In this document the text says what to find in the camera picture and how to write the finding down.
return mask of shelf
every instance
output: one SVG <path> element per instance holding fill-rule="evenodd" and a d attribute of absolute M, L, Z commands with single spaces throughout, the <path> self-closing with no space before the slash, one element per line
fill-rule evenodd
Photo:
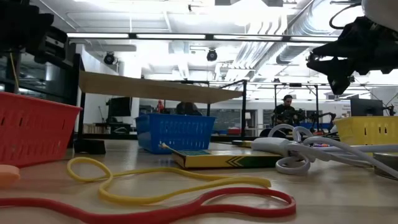
<path fill-rule="evenodd" d="M 239 98 L 243 94 L 241 91 L 84 71 L 80 71 L 79 86 L 85 93 L 192 103 L 217 103 Z"/>

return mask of basket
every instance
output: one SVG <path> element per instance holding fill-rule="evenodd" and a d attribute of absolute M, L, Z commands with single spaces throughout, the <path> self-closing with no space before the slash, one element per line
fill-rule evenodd
<path fill-rule="evenodd" d="M 335 121 L 340 141 L 351 146 L 398 144 L 398 117 L 364 116 Z"/>
<path fill-rule="evenodd" d="M 0 92 L 0 164 L 62 159 L 80 108 Z"/>
<path fill-rule="evenodd" d="M 216 118 L 173 114 L 147 114 L 136 118 L 138 143 L 153 154 L 175 150 L 208 149 Z"/>

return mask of red rubber band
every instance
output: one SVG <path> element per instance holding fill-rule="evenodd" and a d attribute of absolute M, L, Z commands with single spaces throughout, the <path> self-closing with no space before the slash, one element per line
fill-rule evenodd
<path fill-rule="evenodd" d="M 286 201 L 288 205 L 283 208 L 253 208 L 228 204 L 202 205 L 212 198 L 219 197 L 221 195 L 231 194 L 256 194 L 273 196 Z M 0 207 L 2 206 L 46 208 L 64 214 L 66 216 L 76 218 L 88 224 L 165 224 L 174 222 L 181 218 L 187 218 L 205 213 L 240 213 L 253 217 L 275 218 L 293 215 L 296 212 L 296 203 L 293 197 L 276 190 L 259 189 L 252 187 L 233 187 L 213 190 L 211 192 L 203 194 L 192 202 L 176 207 L 149 212 L 120 215 L 102 215 L 88 213 L 82 209 L 67 205 L 62 202 L 42 198 L 0 198 Z"/>

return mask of yellow plastic basket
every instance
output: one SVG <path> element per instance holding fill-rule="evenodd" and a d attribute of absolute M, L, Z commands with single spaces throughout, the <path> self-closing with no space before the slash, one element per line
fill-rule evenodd
<path fill-rule="evenodd" d="M 398 116 L 364 116 L 335 121 L 340 141 L 351 146 L 398 144 Z"/>

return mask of yellow rubber band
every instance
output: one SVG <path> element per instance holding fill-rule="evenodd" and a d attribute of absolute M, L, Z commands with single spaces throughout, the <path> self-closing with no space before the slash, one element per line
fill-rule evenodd
<path fill-rule="evenodd" d="M 75 174 L 72 170 L 72 165 L 74 164 L 92 164 L 98 168 L 100 168 L 105 175 L 102 177 L 95 177 L 95 178 L 84 178 L 80 177 L 79 175 Z M 209 189 L 213 187 L 219 187 L 229 184 L 252 184 L 258 185 L 261 187 L 268 188 L 271 186 L 271 183 L 267 179 L 259 178 L 259 177 L 230 177 L 230 176 L 222 176 L 222 175 L 205 175 L 205 174 L 196 174 L 193 172 L 188 172 L 185 170 L 172 168 L 172 167 L 160 167 L 160 168 L 151 168 L 151 169 L 139 169 L 139 170 L 127 170 L 124 172 L 113 174 L 103 163 L 96 161 L 91 158 L 87 157 L 76 157 L 71 159 L 67 165 L 67 172 L 68 175 L 76 181 L 80 182 L 96 182 L 100 180 L 105 180 L 98 189 L 98 195 L 109 202 L 124 204 L 124 205 L 148 205 L 152 203 L 157 203 L 164 201 L 168 198 L 171 198 L 176 195 L 194 192 L 197 190 Z M 192 187 L 189 189 L 182 189 L 178 190 L 169 194 L 159 195 L 155 197 L 130 197 L 125 195 L 115 195 L 111 194 L 107 191 L 109 186 L 112 183 L 113 177 L 120 177 L 124 175 L 131 175 L 131 174 L 146 174 L 150 172 L 173 172 L 176 174 L 183 175 L 185 177 L 191 177 L 194 179 L 201 179 L 201 180 L 211 180 L 211 182 L 203 185 L 199 185 L 197 187 Z"/>

